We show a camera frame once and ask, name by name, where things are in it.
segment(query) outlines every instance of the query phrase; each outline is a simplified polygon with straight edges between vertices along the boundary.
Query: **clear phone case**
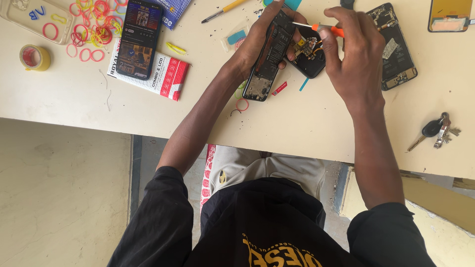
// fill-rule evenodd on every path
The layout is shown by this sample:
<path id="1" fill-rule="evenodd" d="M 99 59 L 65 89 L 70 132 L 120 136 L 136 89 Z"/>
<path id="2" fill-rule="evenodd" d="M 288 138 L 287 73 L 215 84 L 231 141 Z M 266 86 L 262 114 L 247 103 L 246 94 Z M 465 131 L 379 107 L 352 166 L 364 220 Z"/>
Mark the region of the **clear phone case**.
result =
<path id="1" fill-rule="evenodd" d="M 47 0 L 0 0 L 0 16 L 59 45 L 66 43 L 73 21 L 67 10 Z"/>

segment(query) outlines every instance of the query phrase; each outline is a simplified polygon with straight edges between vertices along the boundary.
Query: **black t-shirt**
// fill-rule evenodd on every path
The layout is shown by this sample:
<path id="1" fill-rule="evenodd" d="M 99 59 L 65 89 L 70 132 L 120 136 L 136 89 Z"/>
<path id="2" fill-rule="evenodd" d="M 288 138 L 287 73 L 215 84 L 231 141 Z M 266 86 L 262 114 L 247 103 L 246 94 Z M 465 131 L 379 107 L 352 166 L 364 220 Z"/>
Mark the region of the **black t-shirt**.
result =
<path id="1" fill-rule="evenodd" d="M 161 167 L 109 266 L 435 266 L 402 204 L 358 214 L 350 252 L 324 230 L 322 204 L 284 178 L 261 178 L 216 192 L 203 205 L 201 238 L 191 250 L 193 208 L 181 174 Z"/>

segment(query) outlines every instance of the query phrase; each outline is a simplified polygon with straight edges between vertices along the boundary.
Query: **disassembled smartphone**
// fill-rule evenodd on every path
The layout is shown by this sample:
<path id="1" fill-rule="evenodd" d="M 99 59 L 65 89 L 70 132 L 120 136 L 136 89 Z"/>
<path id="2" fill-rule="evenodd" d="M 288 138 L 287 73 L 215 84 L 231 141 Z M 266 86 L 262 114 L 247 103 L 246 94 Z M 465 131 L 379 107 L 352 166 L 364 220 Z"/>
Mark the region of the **disassembled smartphone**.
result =
<path id="1" fill-rule="evenodd" d="M 378 31 L 386 40 L 382 90 L 388 91 L 417 77 L 416 66 L 391 3 L 382 4 L 367 14 L 373 18 Z"/>
<path id="2" fill-rule="evenodd" d="M 432 0 L 430 32 L 464 32 L 470 23 L 472 0 Z"/>
<path id="3" fill-rule="evenodd" d="M 325 67 L 325 53 L 322 48 L 322 40 L 318 33 L 308 27 L 299 27 L 302 39 L 296 43 L 290 42 L 294 48 L 295 59 L 290 61 L 303 75 L 313 79 Z"/>
<path id="4" fill-rule="evenodd" d="M 117 60 L 117 72 L 148 80 L 162 20 L 162 7 L 142 0 L 129 0 Z"/>
<path id="5" fill-rule="evenodd" d="M 252 67 L 243 98 L 261 102 L 267 99 L 294 32 L 292 20 L 280 10 L 267 29 L 266 43 Z"/>

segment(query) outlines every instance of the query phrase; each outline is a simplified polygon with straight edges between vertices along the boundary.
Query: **hand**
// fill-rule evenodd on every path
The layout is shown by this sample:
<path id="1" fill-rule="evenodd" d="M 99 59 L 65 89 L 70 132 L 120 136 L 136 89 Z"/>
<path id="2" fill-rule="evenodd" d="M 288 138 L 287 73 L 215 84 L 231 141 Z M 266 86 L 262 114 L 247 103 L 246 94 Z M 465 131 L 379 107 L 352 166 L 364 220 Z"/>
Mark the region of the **hand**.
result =
<path id="1" fill-rule="evenodd" d="M 252 25 L 244 43 L 231 58 L 230 63 L 233 65 L 236 64 L 239 67 L 239 73 L 242 76 L 240 78 L 242 81 L 249 78 L 251 68 L 256 63 L 256 60 L 259 57 L 262 47 L 266 41 L 267 28 L 269 28 L 269 25 L 279 13 L 279 10 L 282 8 L 283 4 L 284 0 L 274 0 L 266 7 L 261 17 Z M 307 23 L 307 19 L 304 18 L 300 13 L 290 9 L 282 10 L 293 21 L 305 24 Z M 298 29 L 295 29 L 293 36 L 294 41 L 298 42 L 301 40 L 301 38 L 302 36 L 300 35 L 300 32 Z M 286 54 L 289 60 L 295 59 L 295 52 L 292 47 L 289 47 Z M 279 69 L 284 69 L 285 66 L 285 61 L 279 63 Z"/>
<path id="2" fill-rule="evenodd" d="M 345 33 L 345 57 L 341 61 L 333 33 L 329 29 L 320 32 L 326 72 L 336 92 L 352 116 L 382 112 L 385 104 L 381 91 L 384 37 L 364 12 L 334 7 L 325 9 L 324 13 L 336 18 Z"/>

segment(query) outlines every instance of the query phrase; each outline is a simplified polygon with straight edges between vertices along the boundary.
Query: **man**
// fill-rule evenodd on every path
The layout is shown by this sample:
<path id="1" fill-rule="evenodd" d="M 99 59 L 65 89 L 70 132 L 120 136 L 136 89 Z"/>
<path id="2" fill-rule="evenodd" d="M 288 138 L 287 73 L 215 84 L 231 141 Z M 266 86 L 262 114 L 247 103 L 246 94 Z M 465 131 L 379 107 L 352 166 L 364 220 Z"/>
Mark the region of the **man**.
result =
<path id="1" fill-rule="evenodd" d="M 321 161 L 284 155 L 262 158 L 258 152 L 235 148 L 216 151 L 215 173 L 210 176 L 213 195 L 203 205 L 201 238 L 191 250 L 193 209 L 182 177 L 222 109 L 249 76 L 266 29 L 283 2 L 275 0 L 265 9 L 171 136 L 109 266 L 435 266 L 404 205 L 386 131 L 380 85 L 384 38 L 366 14 L 341 7 L 324 13 L 339 20 L 345 32 L 343 61 L 335 36 L 326 29 L 320 36 L 326 72 L 353 118 L 356 179 L 368 208 L 348 228 L 350 252 L 323 230 L 325 212 L 317 200 Z M 299 13 L 286 12 L 307 23 Z M 298 31 L 294 39 L 300 40 Z M 291 49 L 287 57 L 294 59 Z M 280 63 L 279 68 L 284 67 L 285 62 Z"/>

